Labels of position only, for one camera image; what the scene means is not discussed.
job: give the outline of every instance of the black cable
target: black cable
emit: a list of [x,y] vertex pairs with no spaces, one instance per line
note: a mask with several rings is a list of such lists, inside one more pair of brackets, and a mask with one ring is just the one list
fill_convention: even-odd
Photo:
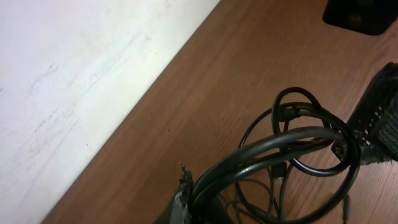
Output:
[[[306,96],[311,103],[295,102],[281,104],[280,102],[283,97],[289,93],[301,93]],[[258,122],[269,114],[272,115],[272,130],[274,135],[245,145],[250,132]],[[323,127],[304,127],[288,130],[289,121],[300,116],[309,116],[321,119]],[[285,122],[283,133],[280,131],[279,122]],[[313,139],[310,141],[302,141],[302,139],[306,138]],[[339,144],[344,144],[348,148],[347,155],[345,155],[343,160],[337,166],[329,169],[316,169],[309,167],[298,160],[300,156],[323,149],[329,146],[333,141],[336,141]],[[256,156],[263,152],[274,148],[279,148],[279,152],[256,158]],[[203,213],[207,203],[216,196],[218,192],[223,190],[225,187],[234,184],[237,197],[237,200],[235,200],[235,209],[238,222],[241,222],[239,219],[239,213],[242,212],[238,206],[238,204],[241,203],[245,206],[247,210],[245,211],[246,213],[249,213],[251,216],[255,217],[256,220],[260,220],[264,223],[311,223],[324,216],[327,212],[333,209],[345,197],[345,195],[347,195],[348,190],[351,188],[359,171],[359,157],[360,150],[355,138],[353,137],[353,133],[347,125],[342,122],[342,120],[323,109],[315,97],[307,90],[297,87],[288,88],[277,96],[271,109],[261,114],[250,125],[239,143],[239,149],[231,153],[221,162],[215,164],[197,180],[190,199],[190,211],[193,216],[199,217]],[[271,166],[284,161],[289,161],[290,165],[282,181],[279,195],[279,208],[277,203],[274,201],[273,178],[271,175],[268,211],[262,211],[249,203],[239,186],[239,181],[244,181],[246,176],[254,172],[262,169],[269,170]],[[296,167],[298,170],[308,175],[314,175],[317,177],[336,175],[346,168],[349,168],[349,171],[340,188],[326,204],[305,217],[287,221],[285,220],[284,212],[284,194],[287,179],[293,167]],[[274,204],[277,212],[276,217],[272,216],[272,204]]]

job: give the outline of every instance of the brown wooden surface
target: brown wooden surface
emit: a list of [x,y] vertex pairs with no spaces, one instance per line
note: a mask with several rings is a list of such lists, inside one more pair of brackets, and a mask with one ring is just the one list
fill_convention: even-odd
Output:
[[[44,223],[150,223],[175,190],[178,162],[197,178],[236,149],[248,125],[284,88],[308,89],[347,120],[370,78],[387,62],[398,62],[398,25],[377,37],[343,30],[323,23],[325,5],[221,1]],[[270,133],[264,122],[251,139]],[[317,167],[336,163],[327,150],[303,160]],[[317,208],[342,177],[319,179],[294,170],[288,218]],[[349,223],[397,223],[397,182],[396,164],[363,167],[350,192]],[[256,192],[251,195],[261,202]],[[341,223],[341,205],[319,223]]]

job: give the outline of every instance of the thin black wire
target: thin black wire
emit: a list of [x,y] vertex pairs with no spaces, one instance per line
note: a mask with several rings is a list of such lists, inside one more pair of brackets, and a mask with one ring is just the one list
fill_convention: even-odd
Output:
[[[285,103],[280,104],[283,97],[289,93],[301,93],[305,95],[311,103]],[[272,115],[272,130],[273,136],[261,139],[249,145],[244,145],[246,139],[250,135],[254,127],[267,115]],[[288,130],[289,121],[300,116],[310,116],[322,120],[324,128],[321,127],[306,127]],[[284,132],[279,129],[279,122],[284,121]],[[311,141],[301,141],[301,139],[313,138]],[[329,169],[316,169],[302,164],[298,158],[304,154],[317,151],[329,146],[333,141],[340,144],[346,144],[349,149],[344,159],[337,165]],[[273,153],[261,158],[254,158],[255,156],[266,152],[270,149],[278,147],[279,152]],[[315,97],[307,90],[302,88],[288,88],[282,91],[276,98],[273,107],[263,114],[261,114],[245,132],[239,149],[223,159],[221,162],[215,164],[212,168],[207,170],[195,183],[190,201],[190,211],[193,215],[200,216],[203,208],[209,200],[211,200],[219,191],[230,184],[235,185],[235,212],[237,220],[241,223],[239,214],[243,213],[239,204],[243,204],[246,208],[247,214],[254,217],[256,221],[260,220],[264,223],[310,223],[324,216],[327,212],[333,209],[348,193],[359,171],[359,157],[360,150],[358,144],[353,137],[352,131],[339,118],[323,109]],[[268,169],[280,162],[288,160],[290,165],[287,168],[279,195],[279,207],[275,201],[273,178],[270,176],[271,187],[268,193],[270,194],[268,211],[265,212],[258,207],[255,207],[247,201],[239,186],[239,181],[245,181],[245,176],[257,172],[261,169]],[[287,185],[287,180],[293,167],[298,170],[318,177],[328,177],[336,175],[349,167],[348,174],[343,181],[341,187],[336,191],[326,204],[315,210],[311,214],[299,218],[298,220],[285,220],[284,212],[284,195]],[[274,204],[277,216],[272,216],[272,206]]]

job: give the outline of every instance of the cord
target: cord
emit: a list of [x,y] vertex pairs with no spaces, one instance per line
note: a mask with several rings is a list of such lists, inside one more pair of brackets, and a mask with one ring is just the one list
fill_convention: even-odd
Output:
[[[283,97],[290,93],[300,93],[306,96],[311,103],[293,102],[281,104],[280,102]],[[272,130],[274,134],[246,145],[246,139],[254,127],[263,118],[270,114],[272,117]],[[322,120],[323,127],[310,126],[289,129],[289,121],[301,116],[318,118]],[[283,132],[280,131],[279,122],[285,123]],[[343,144],[348,148],[346,155],[338,165],[329,169],[317,169],[309,167],[299,161],[300,156],[323,149],[333,142]],[[263,152],[275,148],[279,148],[279,152],[260,158],[256,157]],[[212,198],[227,186],[234,184],[236,195],[234,202],[230,205],[235,208],[238,223],[241,223],[241,219],[239,217],[240,213],[249,216],[260,223],[311,223],[324,216],[347,196],[348,190],[351,188],[359,171],[359,158],[360,150],[353,136],[353,132],[342,120],[323,109],[316,98],[307,90],[299,87],[288,88],[277,95],[271,109],[263,112],[263,114],[255,119],[249,126],[239,143],[238,150],[234,151],[222,161],[208,169],[197,180],[189,201],[190,212],[193,216],[200,217],[203,215],[206,205]],[[273,177],[271,176],[269,168],[284,161],[289,161],[290,165],[288,166],[282,181],[279,195],[280,205],[278,206],[274,197]],[[285,220],[285,189],[289,175],[294,167],[308,175],[317,177],[333,176],[343,172],[347,168],[348,173],[340,188],[326,204],[322,205],[309,215],[297,220]],[[262,169],[269,171],[270,187],[266,186],[259,180],[253,181],[253,179],[246,179],[246,176]],[[248,202],[239,185],[242,181],[255,182],[268,191],[270,200],[268,202],[267,211]],[[246,211],[242,210],[239,207],[239,204],[243,205]],[[276,216],[272,215],[273,208],[276,210]]]

